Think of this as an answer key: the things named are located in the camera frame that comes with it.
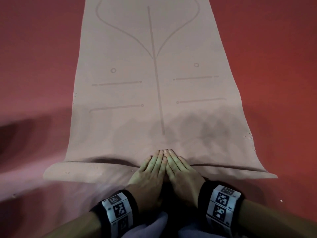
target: yoga mat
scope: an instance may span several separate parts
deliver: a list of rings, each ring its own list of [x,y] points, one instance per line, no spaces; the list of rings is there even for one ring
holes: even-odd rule
[[[165,148],[207,178],[276,178],[208,0],[86,0],[65,162],[44,178],[124,185]]]

